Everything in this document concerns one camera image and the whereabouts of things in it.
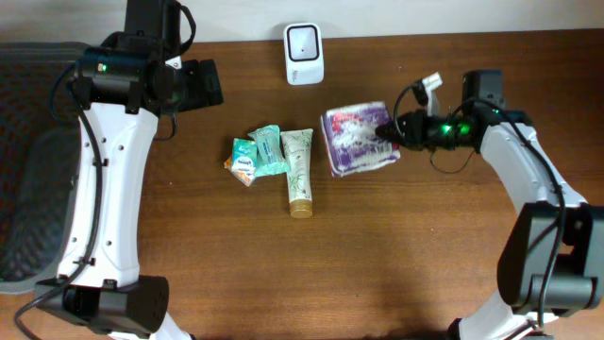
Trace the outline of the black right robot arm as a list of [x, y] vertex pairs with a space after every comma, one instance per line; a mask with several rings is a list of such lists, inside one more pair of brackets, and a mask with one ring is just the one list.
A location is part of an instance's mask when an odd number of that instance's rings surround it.
[[405, 88], [419, 109], [395, 112], [376, 135], [409, 150], [471, 147], [497, 173], [518, 214], [499, 258], [497, 288], [443, 339], [544, 339], [545, 324], [603, 300], [603, 209], [561, 176], [528, 115], [510, 110], [498, 70], [463, 77], [460, 105], [438, 113], [434, 74]]

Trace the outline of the green wipes pack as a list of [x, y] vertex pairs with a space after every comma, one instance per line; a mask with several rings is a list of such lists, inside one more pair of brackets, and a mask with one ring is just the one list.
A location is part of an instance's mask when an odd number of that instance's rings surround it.
[[257, 145], [258, 157], [255, 175], [267, 177], [285, 174], [290, 166], [283, 156], [278, 125], [260, 127], [248, 133]]

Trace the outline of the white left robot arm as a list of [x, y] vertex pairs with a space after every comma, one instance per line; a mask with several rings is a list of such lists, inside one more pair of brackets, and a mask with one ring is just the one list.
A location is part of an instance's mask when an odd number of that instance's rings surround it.
[[130, 1], [125, 27], [87, 48], [61, 75], [81, 132], [69, 239], [32, 307], [114, 339], [184, 339], [169, 315], [169, 283], [145, 276], [137, 227], [146, 160], [162, 117], [220, 105], [211, 59], [184, 60], [190, 10]]

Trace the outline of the orange tissue pack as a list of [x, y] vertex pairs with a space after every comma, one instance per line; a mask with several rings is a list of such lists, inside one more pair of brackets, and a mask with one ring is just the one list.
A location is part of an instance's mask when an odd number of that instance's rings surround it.
[[229, 157], [224, 162], [224, 167], [227, 169], [236, 179], [238, 179], [246, 187], [250, 187], [255, 181], [256, 177], [253, 173], [246, 173], [243, 171], [237, 171], [232, 169], [232, 158]]

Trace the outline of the white Pantene tube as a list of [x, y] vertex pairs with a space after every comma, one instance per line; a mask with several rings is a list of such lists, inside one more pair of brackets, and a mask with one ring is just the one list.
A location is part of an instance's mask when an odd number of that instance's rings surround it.
[[313, 129], [282, 131], [283, 151], [290, 166], [287, 173], [290, 215], [293, 218], [310, 218], [313, 214], [310, 187], [310, 152]]

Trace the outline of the red purple tissue pack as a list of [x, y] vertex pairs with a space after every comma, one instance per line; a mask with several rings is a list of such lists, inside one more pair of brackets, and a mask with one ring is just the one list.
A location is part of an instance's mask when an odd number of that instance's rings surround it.
[[341, 178], [377, 170], [397, 162], [399, 148], [376, 135], [392, 121], [384, 102], [368, 102], [328, 110], [320, 117], [331, 175]]

